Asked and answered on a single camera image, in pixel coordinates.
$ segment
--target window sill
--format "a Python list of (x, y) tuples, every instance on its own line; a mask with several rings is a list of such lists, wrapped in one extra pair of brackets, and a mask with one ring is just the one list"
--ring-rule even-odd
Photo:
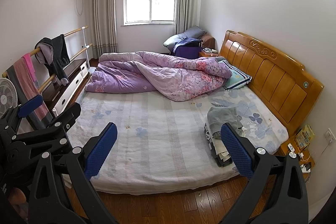
[(134, 22), (134, 23), (124, 23), (123, 26), (132, 26), (132, 25), (175, 25), (175, 22)]

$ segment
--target bed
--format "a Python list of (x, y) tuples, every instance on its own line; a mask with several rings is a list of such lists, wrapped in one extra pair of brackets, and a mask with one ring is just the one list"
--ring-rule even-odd
[(323, 89), (301, 63), (240, 32), (227, 31), (220, 55), (251, 75), (252, 82), (184, 102), (157, 91), (85, 94), (81, 115), (68, 131), (72, 145), (83, 146), (108, 122), (118, 128), (117, 142), (91, 179), (96, 190), (152, 194), (229, 179), (238, 174), (235, 165), (218, 167), (204, 135), (210, 107), (237, 107), (248, 129), (245, 136), (254, 146), (274, 153), (301, 125)]

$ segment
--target gray pillow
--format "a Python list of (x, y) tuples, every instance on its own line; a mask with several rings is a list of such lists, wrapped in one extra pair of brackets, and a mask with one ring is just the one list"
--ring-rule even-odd
[(170, 52), (173, 51), (174, 47), (175, 47), (175, 44), (177, 42), (180, 42), (183, 38), (185, 38), (186, 35), (180, 33), (180, 34), (176, 34), (176, 35), (173, 35), (172, 37), (169, 37), (164, 43), (163, 45), (168, 48), (168, 50)]
[(187, 37), (192, 37), (195, 39), (200, 39), (203, 35), (205, 35), (207, 32), (202, 30), (198, 26), (190, 27), (188, 30), (186, 30), (183, 34)]

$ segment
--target bed sheet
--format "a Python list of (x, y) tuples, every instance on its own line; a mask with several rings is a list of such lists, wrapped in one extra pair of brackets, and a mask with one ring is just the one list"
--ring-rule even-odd
[(68, 131), (73, 147), (83, 146), (108, 122), (118, 138), (99, 174), (98, 191), (152, 194), (195, 189), (238, 174), (234, 164), (218, 167), (204, 135), (212, 106), (235, 106), (252, 144), (274, 153), (288, 139), (286, 128), (248, 88), (220, 88), (184, 102), (157, 91), (133, 94), (86, 92), (82, 112)]

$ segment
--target yellow package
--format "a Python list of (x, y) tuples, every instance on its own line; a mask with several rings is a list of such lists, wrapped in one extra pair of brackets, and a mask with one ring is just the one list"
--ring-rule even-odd
[(305, 125), (303, 129), (299, 131), (298, 134), (295, 136), (295, 142), (297, 144), (297, 147), (299, 148), (299, 151), (305, 150), (308, 145), (310, 144), (310, 141), (315, 137), (315, 134), (313, 130), (311, 129), (310, 125)]

